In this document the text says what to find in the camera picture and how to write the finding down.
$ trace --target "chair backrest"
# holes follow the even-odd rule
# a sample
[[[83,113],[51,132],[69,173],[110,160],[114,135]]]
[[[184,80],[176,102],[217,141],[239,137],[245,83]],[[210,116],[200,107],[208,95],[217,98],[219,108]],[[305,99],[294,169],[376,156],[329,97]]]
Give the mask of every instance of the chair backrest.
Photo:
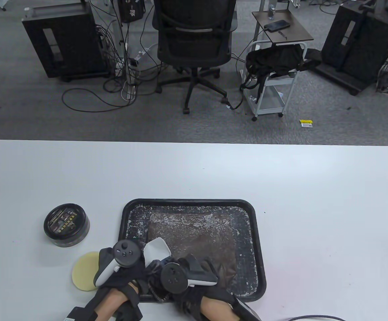
[[[236,0],[154,0],[158,58],[183,67],[214,67],[231,58]]]

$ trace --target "black bag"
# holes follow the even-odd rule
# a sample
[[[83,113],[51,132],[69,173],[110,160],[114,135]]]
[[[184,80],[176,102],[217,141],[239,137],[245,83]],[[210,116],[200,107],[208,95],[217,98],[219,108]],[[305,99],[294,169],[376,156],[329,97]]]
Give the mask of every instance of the black bag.
[[[118,0],[118,7],[123,23],[142,19],[146,11],[144,0]]]
[[[256,103],[259,101],[265,80],[268,75],[275,72],[274,77],[286,76],[289,71],[296,69],[299,71],[308,70],[321,63],[321,54],[317,49],[307,49],[305,61],[302,58],[302,48],[299,44],[288,44],[284,46],[273,46],[266,49],[251,51],[246,57],[247,77],[240,90],[258,88]],[[253,78],[256,78],[256,84],[247,86]]]

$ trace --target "chair base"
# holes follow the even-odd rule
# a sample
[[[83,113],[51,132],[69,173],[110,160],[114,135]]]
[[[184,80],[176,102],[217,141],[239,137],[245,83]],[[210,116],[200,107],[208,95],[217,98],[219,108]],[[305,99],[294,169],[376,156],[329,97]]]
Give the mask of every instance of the chair base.
[[[178,84],[178,83],[189,83],[189,89],[188,89],[188,94],[186,95],[185,98],[185,105],[183,106],[182,112],[184,114],[189,114],[189,99],[191,98],[192,90],[194,89],[195,85],[200,84],[203,85],[207,88],[210,88],[211,90],[214,90],[215,92],[220,93],[223,98],[221,100],[222,104],[229,104],[228,98],[227,98],[227,93],[225,90],[221,89],[220,87],[217,87],[215,84],[211,83],[210,81],[204,79],[206,76],[213,75],[215,79],[220,77],[220,69],[215,68],[215,69],[200,69],[200,72],[198,72],[198,68],[182,68],[178,67],[176,68],[177,72],[181,74],[183,71],[186,71],[189,76],[187,77],[182,77],[182,78],[176,78],[176,79],[170,79],[167,81],[160,81],[157,84],[157,87],[155,89],[155,92],[157,93],[162,93],[163,88],[162,86],[164,85],[169,85],[169,84]]]

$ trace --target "cart wheel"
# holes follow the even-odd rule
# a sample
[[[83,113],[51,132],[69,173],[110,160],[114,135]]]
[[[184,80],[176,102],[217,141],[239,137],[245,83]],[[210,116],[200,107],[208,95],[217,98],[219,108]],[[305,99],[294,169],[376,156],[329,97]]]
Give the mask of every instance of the cart wheel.
[[[358,91],[358,90],[355,90],[355,89],[350,89],[350,90],[349,90],[349,93],[350,93],[351,96],[357,96],[357,94],[359,93],[359,91]]]

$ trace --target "office chair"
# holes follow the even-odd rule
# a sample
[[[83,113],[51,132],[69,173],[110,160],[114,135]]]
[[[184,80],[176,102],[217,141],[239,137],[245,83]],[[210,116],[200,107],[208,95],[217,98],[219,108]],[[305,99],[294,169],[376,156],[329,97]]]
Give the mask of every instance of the office chair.
[[[161,93],[164,85],[189,82],[184,114],[189,114],[189,98],[197,84],[220,93],[223,96],[221,103],[229,104],[227,92],[204,77],[219,78],[220,69],[212,67],[231,59],[231,33],[237,27],[235,0],[155,0],[154,4],[158,58],[175,67],[180,74],[183,71],[189,74],[161,81],[155,91]]]

